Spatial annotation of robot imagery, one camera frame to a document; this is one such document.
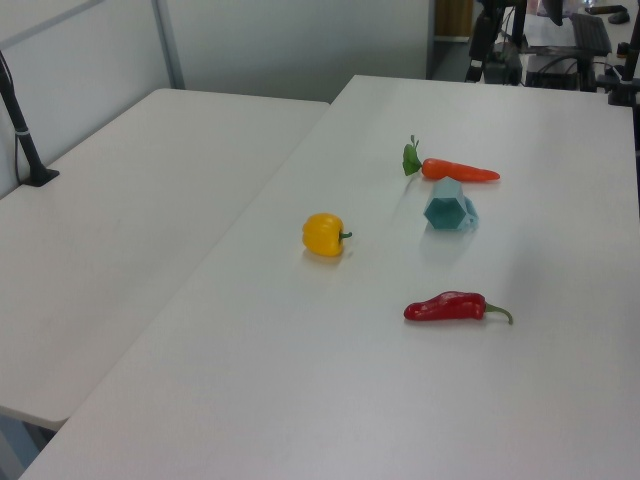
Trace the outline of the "dark robot gripper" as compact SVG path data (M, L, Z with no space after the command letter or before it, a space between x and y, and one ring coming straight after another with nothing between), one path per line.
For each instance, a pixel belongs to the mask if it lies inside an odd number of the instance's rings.
M484 63L488 55L490 47L494 43L495 19L483 10L478 16L469 45L469 57L474 66L469 64L466 74L465 83L481 82L483 79Z

